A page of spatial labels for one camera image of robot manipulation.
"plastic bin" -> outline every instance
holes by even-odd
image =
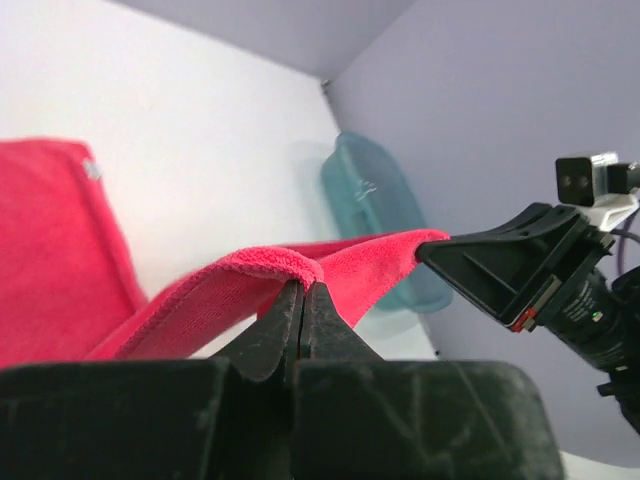
[[[404,175],[380,145],[343,132],[321,169],[321,180],[343,238],[426,228]],[[435,312],[452,299],[452,289],[425,265],[419,265],[376,307]]]

